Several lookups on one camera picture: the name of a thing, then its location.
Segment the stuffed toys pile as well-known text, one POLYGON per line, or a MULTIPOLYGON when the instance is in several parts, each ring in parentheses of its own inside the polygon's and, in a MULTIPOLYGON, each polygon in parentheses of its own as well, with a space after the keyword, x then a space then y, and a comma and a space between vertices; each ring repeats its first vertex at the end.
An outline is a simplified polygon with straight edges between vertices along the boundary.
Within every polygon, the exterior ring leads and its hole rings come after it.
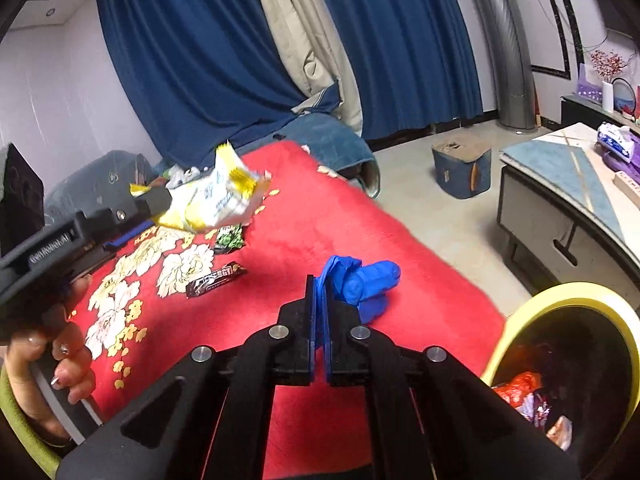
POLYGON ((198 184, 210 174, 209 168, 198 167, 182 168, 178 165, 171 166, 156 177, 151 183, 152 188, 167 188, 169 191, 182 190, 193 191, 198 184))

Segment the yellow rim trash bin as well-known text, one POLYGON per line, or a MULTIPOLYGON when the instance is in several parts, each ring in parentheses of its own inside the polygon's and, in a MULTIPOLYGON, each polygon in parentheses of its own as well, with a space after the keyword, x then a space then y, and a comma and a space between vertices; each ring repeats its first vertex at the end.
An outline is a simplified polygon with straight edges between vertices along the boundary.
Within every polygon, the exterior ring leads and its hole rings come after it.
POLYGON ((555 394, 548 423, 572 422, 574 458, 582 478, 622 442, 639 406, 639 318, 617 292, 576 282, 533 296, 506 319, 485 367, 488 386, 519 374, 541 376, 555 394))

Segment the yellow white snack bag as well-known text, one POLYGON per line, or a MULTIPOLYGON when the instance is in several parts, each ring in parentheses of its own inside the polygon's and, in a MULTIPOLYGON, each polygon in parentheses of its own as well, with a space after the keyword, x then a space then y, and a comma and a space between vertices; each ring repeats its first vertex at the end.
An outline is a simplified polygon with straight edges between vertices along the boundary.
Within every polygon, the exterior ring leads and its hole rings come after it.
POLYGON ((247 224, 269 191, 271 174, 248 168, 230 143, 217 146, 215 165, 193 191, 169 191, 170 204, 152 215, 158 226, 201 233, 247 224))

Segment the black energy bar wrapper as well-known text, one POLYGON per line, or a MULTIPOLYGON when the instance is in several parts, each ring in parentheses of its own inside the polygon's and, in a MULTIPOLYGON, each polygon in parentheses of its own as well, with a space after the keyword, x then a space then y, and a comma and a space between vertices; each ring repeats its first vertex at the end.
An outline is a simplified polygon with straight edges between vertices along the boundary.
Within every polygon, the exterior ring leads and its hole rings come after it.
POLYGON ((186 285, 186 296, 198 298, 214 289, 227 285, 247 274, 244 266, 231 261, 212 273, 196 278, 186 285))

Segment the blue rubber glove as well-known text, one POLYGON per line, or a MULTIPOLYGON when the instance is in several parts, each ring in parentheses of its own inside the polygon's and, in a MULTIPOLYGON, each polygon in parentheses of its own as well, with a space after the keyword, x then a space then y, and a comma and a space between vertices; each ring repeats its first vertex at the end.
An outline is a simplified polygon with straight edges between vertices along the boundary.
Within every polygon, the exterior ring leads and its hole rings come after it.
POLYGON ((387 293, 399 284, 400 276, 400 267, 393 261, 365 266, 356 258, 332 256, 314 279, 317 306, 323 314, 329 290, 335 300, 357 309, 362 324, 369 324, 386 311, 387 293))

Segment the beige curtain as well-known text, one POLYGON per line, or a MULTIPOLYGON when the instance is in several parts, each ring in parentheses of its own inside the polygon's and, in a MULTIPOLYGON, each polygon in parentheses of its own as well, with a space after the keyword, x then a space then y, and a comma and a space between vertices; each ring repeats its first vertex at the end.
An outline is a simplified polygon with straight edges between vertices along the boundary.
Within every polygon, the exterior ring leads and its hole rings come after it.
POLYGON ((301 115, 326 110, 358 136, 363 116, 352 64, 324 0, 260 0, 301 115))

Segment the black tv cabinet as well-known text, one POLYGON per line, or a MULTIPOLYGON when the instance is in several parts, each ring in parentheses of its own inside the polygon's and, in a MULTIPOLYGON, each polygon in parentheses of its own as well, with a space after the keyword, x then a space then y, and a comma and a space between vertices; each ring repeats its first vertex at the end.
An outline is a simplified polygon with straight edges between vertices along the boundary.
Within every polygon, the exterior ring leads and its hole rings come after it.
POLYGON ((582 96, 569 94, 561 98, 561 127, 581 122, 590 128, 597 129, 604 122, 619 127, 628 127, 634 133, 639 133, 639 126, 629 119, 623 118, 620 113, 606 112, 599 104, 590 101, 582 96))

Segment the blue storage stool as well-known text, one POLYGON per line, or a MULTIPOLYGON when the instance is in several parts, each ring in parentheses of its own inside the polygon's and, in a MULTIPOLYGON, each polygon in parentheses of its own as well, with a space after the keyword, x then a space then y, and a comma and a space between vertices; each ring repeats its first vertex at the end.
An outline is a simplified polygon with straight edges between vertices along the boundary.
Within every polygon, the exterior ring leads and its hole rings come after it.
POLYGON ((456 133, 432 146, 438 185, 458 200, 491 187, 491 146, 471 133, 456 133))

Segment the red plastic bag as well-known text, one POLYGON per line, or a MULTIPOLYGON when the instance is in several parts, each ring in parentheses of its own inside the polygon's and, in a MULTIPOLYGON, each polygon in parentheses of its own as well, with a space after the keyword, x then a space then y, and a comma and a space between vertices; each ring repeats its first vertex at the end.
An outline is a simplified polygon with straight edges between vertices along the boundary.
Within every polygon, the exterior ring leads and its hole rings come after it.
POLYGON ((533 393, 541 387, 541 374, 523 372, 517 374, 510 382, 506 382, 501 386, 495 386, 492 390, 494 390, 503 401, 509 403, 512 408, 519 408, 529 393, 533 393))

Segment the colourful picture frame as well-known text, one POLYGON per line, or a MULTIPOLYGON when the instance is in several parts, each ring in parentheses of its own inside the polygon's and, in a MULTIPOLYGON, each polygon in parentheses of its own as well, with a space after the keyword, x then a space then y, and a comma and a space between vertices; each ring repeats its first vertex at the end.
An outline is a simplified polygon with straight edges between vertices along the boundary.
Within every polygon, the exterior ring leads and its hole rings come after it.
POLYGON ((639 117, 639 88, 623 77, 612 82, 614 92, 614 110, 626 118, 636 120, 639 117))

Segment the green black snack wrapper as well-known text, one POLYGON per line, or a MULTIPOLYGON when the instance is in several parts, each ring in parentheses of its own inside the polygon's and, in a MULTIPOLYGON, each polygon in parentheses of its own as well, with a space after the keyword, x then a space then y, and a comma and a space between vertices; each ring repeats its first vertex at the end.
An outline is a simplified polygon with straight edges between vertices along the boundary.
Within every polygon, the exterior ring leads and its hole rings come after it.
POLYGON ((242 224, 237 224, 236 226, 224 226, 217 232, 214 244, 214 254, 228 255, 243 248, 244 245, 244 226, 242 226, 242 224))

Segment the dark blue curtain right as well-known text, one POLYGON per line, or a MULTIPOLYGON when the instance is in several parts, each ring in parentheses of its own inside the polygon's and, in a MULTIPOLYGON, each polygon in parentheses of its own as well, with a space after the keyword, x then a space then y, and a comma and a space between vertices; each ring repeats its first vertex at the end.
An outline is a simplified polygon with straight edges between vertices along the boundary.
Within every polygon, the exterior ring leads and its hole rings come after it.
POLYGON ((483 113, 458 0, 324 1, 355 74, 364 140, 483 113))

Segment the dark blue curtain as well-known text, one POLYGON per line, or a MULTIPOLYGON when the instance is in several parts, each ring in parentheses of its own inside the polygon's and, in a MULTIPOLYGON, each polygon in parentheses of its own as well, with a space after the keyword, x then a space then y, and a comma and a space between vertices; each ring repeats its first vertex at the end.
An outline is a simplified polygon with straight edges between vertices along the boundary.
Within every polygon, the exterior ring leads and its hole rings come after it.
POLYGON ((332 119, 338 85, 303 108, 260 0, 96 0, 117 77, 163 159, 213 163, 305 116, 332 119))
POLYGON ((458 0, 324 1, 355 74, 364 140, 483 113, 458 0))

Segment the green left sleeve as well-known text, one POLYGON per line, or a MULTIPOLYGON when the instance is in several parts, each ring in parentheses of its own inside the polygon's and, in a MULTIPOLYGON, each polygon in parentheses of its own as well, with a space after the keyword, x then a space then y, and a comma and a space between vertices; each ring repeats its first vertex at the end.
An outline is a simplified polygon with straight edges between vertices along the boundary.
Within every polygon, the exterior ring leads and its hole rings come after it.
POLYGON ((1 369, 1 478, 53 479, 61 457, 29 426, 1 369))

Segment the white vase red flowers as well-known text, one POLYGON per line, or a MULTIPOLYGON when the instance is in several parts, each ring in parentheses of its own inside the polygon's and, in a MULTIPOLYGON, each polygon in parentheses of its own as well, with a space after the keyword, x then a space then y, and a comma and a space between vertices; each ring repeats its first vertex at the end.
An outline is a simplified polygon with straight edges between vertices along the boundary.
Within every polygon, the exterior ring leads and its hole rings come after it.
POLYGON ((602 108, 612 113, 614 110, 613 81, 620 76, 628 62, 615 51, 594 50, 590 53, 591 66, 602 81, 602 108))

